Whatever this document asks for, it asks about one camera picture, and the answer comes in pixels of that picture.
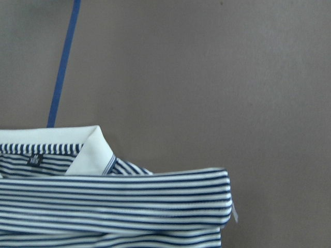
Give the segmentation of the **striped polo shirt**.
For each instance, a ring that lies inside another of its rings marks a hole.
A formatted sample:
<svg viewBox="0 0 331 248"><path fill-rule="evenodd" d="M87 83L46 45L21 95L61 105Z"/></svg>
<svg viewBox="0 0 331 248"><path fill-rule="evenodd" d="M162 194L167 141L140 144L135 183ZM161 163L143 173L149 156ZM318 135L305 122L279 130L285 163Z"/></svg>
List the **striped polo shirt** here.
<svg viewBox="0 0 331 248"><path fill-rule="evenodd" d="M1 130L1 247L221 247L228 172L154 174L99 126Z"/></svg>

